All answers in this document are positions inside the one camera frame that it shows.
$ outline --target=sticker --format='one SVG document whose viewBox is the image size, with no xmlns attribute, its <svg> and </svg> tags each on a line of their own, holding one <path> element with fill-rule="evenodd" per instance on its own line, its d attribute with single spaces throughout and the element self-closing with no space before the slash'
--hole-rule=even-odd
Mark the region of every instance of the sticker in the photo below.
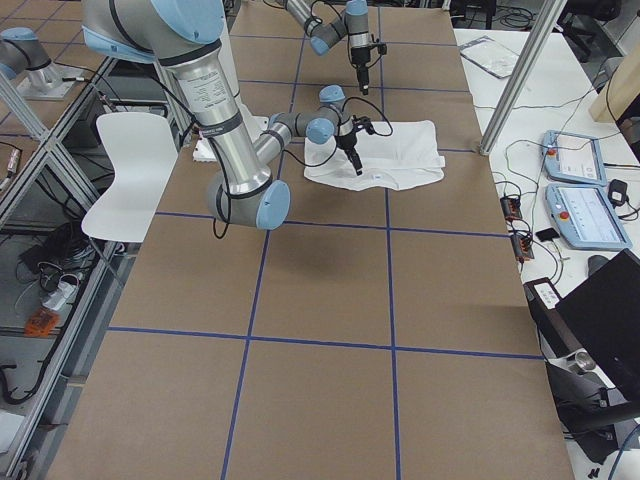
<svg viewBox="0 0 640 480">
<path fill-rule="evenodd" d="M 193 112 L 206 112 L 232 98 L 218 69 L 198 78 L 178 82 Z"/>
<path fill-rule="evenodd" d="M 549 310 L 556 308 L 556 304 L 560 299 L 558 298 L 558 295 L 556 295 L 556 292 L 553 291 L 553 288 L 551 288 L 551 285 L 548 283 L 539 283 L 534 285 L 534 288 L 536 289 L 536 292 L 538 292 L 542 302 Z"/>
</svg>

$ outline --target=electronic device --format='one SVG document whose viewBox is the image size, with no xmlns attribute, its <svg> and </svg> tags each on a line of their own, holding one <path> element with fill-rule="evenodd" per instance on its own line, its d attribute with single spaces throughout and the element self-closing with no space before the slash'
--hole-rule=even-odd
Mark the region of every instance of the electronic device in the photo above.
<svg viewBox="0 0 640 480">
<path fill-rule="evenodd" d="M 607 177 L 595 137 L 549 130 L 542 140 L 544 168 L 549 178 L 563 182 L 607 184 Z"/>
<path fill-rule="evenodd" d="M 631 240 L 601 187 L 552 183 L 547 186 L 546 203 L 560 234 L 572 248 L 631 248 Z"/>
<path fill-rule="evenodd" d="M 640 401 L 640 260 L 623 250 L 556 309 L 625 398 Z"/>
<path fill-rule="evenodd" d="M 607 191 L 607 198 L 614 208 L 621 207 L 629 201 L 629 197 L 627 196 L 627 187 L 627 182 L 617 179 L 611 180 L 609 190 Z"/>
</svg>

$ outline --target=white desk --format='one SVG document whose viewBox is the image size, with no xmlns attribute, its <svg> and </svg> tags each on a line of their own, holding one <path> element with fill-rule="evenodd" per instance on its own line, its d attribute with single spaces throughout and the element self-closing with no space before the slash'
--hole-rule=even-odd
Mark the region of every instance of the white desk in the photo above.
<svg viewBox="0 0 640 480">
<path fill-rule="evenodd" d="M 456 30 L 458 45 L 462 45 L 483 35 L 489 35 L 515 52 L 520 52 L 527 39 L 526 33 L 500 32 L 483 30 Z M 507 84 L 507 80 L 499 80 L 473 63 L 463 59 L 463 65 L 469 88 L 473 95 L 474 105 L 480 128 L 484 131 L 500 99 L 500 95 Z M 568 132 L 592 135 L 594 137 L 606 137 L 617 132 L 613 124 L 596 123 L 591 119 L 588 109 L 597 94 L 592 90 L 591 82 L 584 74 L 580 64 L 571 52 L 566 41 L 560 34 L 553 34 L 540 56 L 537 65 L 530 75 L 516 106 L 542 106 L 563 105 L 569 100 L 579 99 L 587 94 L 584 100 L 572 102 L 562 108 L 520 108 L 514 110 L 500 135 L 496 146 L 490 155 L 491 167 L 494 172 L 501 172 L 506 179 L 517 183 L 523 192 L 535 190 L 535 185 L 526 179 L 509 172 L 505 149 L 517 140 L 527 139 L 540 143 L 544 132 L 547 130 L 564 130 Z M 629 149 L 622 135 L 616 135 L 600 141 L 602 153 L 606 163 L 638 165 L 633 153 Z M 537 178 L 542 165 L 540 147 L 533 143 L 520 142 L 509 148 L 509 159 L 512 170 L 531 178 Z M 620 170 L 607 168 L 609 180 L 617 178 L 629 184 L 628 195 L 632 205 L 640 204 L 640 170 Z M 554 226 L 553 220 L 547 213 L 544 205 L 544 187 L 550 182 L 543 173 L 540 177 L 540 189 L 537 195 L 525 195 L 522 198 L 522 213 L 525 220 L 532 225 L 533 231 L 542 230 Z M 503 185 L 498 186 L 498 192 L 502 195 Z M 508 187 L 507 193 L 516 193 L 514 187 Z M 626 213 L 624 208 L 617 211 Z M 635 254 L 640 254 L 640 220 L 625 222 L 625 229 L 631 237 Z M 564 261 L 564 272 L 556 288 L 562 295 L 566 295 L 580 284 L 587 276 L 587 259 L 600 253 L 611 258 L 616 252 L 579 251 L 568 247 L 564 240 L 556 240 L 562 256 L 568 258 Z M 523 282 L 540 277 L 550 277 L 555 268 L 555 262 L 550 254 L 538 245 L 533 247 L 535 260 L 525 262 L 521 277 Z M 576 479 L 586 478 L 586 475 L 596 465 L 592 464 L 582 450 L 574 442 L 568 442 L 569 450 Z M 602 467 L 599 478 L 607 478 L 615 454 L 609 456 Z M 627 451 L 621 459 L 616 471 L 615 479 L 637 479 L 640 472 L 640 451 Z"/>
</svg>

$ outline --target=blue joint cap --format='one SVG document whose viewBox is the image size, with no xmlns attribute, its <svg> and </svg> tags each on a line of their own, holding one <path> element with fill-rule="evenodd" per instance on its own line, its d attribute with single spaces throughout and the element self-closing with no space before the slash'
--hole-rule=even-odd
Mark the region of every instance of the blue joint cap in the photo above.
<svg viewBox="0 0 640 480">
<path fill-rule="evenodd" d="M 320 103 L 333 103 L 344 100 L 344 92 L 340 85 L 329 85 L 320 90 Z"/>
<path fill-rule="evenodd" d="M 151 0 L 153 8 L 171 30 L 201 45 L 220 38 L 224 7 L 220 0 Z"/>
<path fill-rule="evenodd" d="M 256 227 L 260 230 L 275 230 L 289 213 L 291 192 L 282 180 L 276 180 L 264 192 L 256 214 Z"/>
<path fill-rule="evenodd" d="M 320 56 L 329 51 L 329 45 L 327 45 L 327 42 L 319 37 L 311 37 L 311 48 L 313 48 L 313 51 Z"/>
<path fill-rule="evenodd" d="M 307 125 L 306 135 L 310 142 L 316 145 L 327 143 L 333 136 L 335 128 L 327 118 L 314 118 Z"/>
<path fill-rule="evenodd" d="M 354 17 L 366 15 L 369 13 L 367 0 L 349 0 L 347 2 L 347 13 Z"/>
<path fill-rule="evenodd" d="M 141 52 L 129 45 L 100 35 L 84 25 L 82 26 L 82 30 L 84 32 L 84 43 L 87 44 L 87 47 L 107 57 L 129 60 L 136 63 L 153 63 L 156 59 L 156 57 L 150 53 Z"/>
<path fill-rule="evenodd" d="M 0 72 L 4 73 L 4 76 L 9 80 L 13 80 L 17 76 L 16 72 L 14 72 L 9 65 L 5 65 L 4 63 L 0 63 Z"/>
<path fill-rule="evenodd" d="M 8 28 L 0 33 L 3 40 L 37 40 L 38 37 L 33 30 L 27 27 Z"/>
</svg>

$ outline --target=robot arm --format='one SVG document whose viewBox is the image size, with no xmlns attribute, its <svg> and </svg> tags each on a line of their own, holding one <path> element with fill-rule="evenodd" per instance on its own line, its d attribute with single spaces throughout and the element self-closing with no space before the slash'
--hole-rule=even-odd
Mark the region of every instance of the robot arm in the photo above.
<svg viewBox="0 0 640 480">
<path fill-rule="evenodd" d="M 251 142 L 218 59 L 224 28 L 220 0 L 84 0 L 83 6 L 89 47 L 134 62 L 157 59 L 178 80 L 222 167 L 208 190 L 216 218 L 267 230 L 280 226 L 289 209 L 289 189 L 273 180 L 267 164 L 303 131 L 319 143 L 335 135 L 340 145 L 341 138 L 352 137 L 355 152 L 356 124 L 339 87 L 315 114 L 301 114 L 297 122 L 280 115 L 266 135 Z"/>
<path fill-rule="evenodd" d="M 318 55 L 324 55 L 345 36 L 349 36 L 349 60 L 356 69 L 358 86 L 363 95 L 369 93 L 369 62 L 371 51 L 378 55 L 387 53 L 387 46 L 373 35 L 369 38 L 369 12 L 367 0 L 349 0 L 342 14 L 325 25 L 313 14 L 317 0 L 277 0 L 300 24 L 311 39 L 311 47 Z"/>
<path fill-rule="evenodd" d="M 62 83 L 62 74 L 51 61 L 36 34 L 17 27 L 0 33 L 0 71 L 13 80 L 24 71 L 34 88 L 46 92 Z"/>
</svg>

